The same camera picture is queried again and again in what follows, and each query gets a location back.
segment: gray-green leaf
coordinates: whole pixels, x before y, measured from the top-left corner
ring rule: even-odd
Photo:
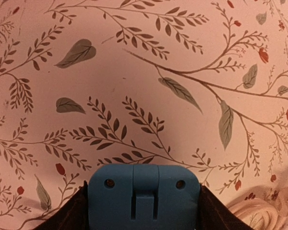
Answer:
[[[72,48],[68,51],[66,56],[56,66],[65,69],[78,62],[86,61],[95,57],[96,49],[92,46],[91,41],[87,39],[81,39],[76,42]]]
[[[278,92],[278,95],[282,96],[283,94],[288,92],[288,87],[285,85],[282,85],[277,89],[277,92]]]
[[[202,112],[201,108],[199,107],[198,103],[195,101],[195,99],[192,97],[192,95],[190,94],[190,92],[184,88],[182,85],[180,85],[178,82],[176,82],[175,80],[171,79],[171,78],[159,78],[158,79],[159,82],[168,87],[169,89],[172,90],[172,92],[178,96],[181,99],[184,99],[188,102],[190,102],[191,104],[193,104],[199,111]]]
[[[85,111],[81,105],[67,97],[59,98],[57,100],[56,107],[58,113],[79,112],[85,114]]]
[[[265,21],[267,20],[267,12],[259,13],[258,15],[256,15],[256,20],[260,25],[264,24]]]
[[[249,71],[243,76],[243,87],[245,89],[249,89],[254,86],[256,82],[256,76],[257,76],[257,64],[252,65],[249,69]]]
[[[234,121],[234,114],[232,109],[225,101],[221,102],[222,115],[219,121],[219,133],[224,149],[228,146],[231,140],[232,123]]]
[[[37,187],[36,187],[36,191],[37,191],[37,195],[38,198],[40,200],[40,206],[43,210],[50,210],[51,209],[51,199],[50,196],[48,194],[48,192],[44,189],[41,181],[38,179],[38,177],[35,175],[36,179],[37,179]]]

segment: dark brown fabric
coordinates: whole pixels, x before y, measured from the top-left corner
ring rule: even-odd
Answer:
[[[87,182],[56,214],[35,230],[89,230]]]
[[[35,230],[89,230],[87,183],[52,217]],[[201,186],[196,230],[252,230],[235,217],[210,190]]]
[[[201,185],[196,230],[252,230],[233,215],[206,187]]]

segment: blue plastic clip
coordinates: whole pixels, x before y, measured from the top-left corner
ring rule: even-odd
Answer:
[[[199,193],[181,166],[103,166],[88,185],[90,230],[194,230]]]

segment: pink wallpaper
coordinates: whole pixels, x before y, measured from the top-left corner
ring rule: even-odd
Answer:
[[[0,230],[111,163],[182,165],[288,229],[288,0],[0,0]]]

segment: screw hole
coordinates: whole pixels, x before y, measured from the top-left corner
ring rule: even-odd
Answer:
[[[186,183],[183,180],[177,181],[176,188],[183,189],[185,187]]]
[[[107,188],[113,188],[115,185],[114,181],[112,179],[106,179],[105,180],[105,187]]]

